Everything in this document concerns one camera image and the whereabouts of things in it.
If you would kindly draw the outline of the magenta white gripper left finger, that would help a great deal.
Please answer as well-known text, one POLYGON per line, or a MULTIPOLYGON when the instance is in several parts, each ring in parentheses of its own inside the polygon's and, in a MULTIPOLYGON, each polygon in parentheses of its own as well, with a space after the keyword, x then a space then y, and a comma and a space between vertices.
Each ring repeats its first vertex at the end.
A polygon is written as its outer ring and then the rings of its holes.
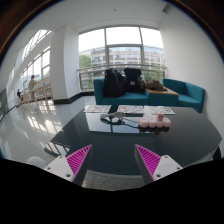
POLYGON ((58 156, 44 170, 81 186, 92 152, 92 145, 87 145, 68 156, 58 156))

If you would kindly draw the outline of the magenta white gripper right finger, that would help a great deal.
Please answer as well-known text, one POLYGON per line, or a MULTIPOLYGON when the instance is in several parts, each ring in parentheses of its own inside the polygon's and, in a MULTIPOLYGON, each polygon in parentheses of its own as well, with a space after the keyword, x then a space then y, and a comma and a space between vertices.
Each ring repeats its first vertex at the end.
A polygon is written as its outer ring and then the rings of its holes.
POLYGON ((138 144, 135 145, 134 155, 145 184, 182 169, 169 155, 160 156, 138 144))

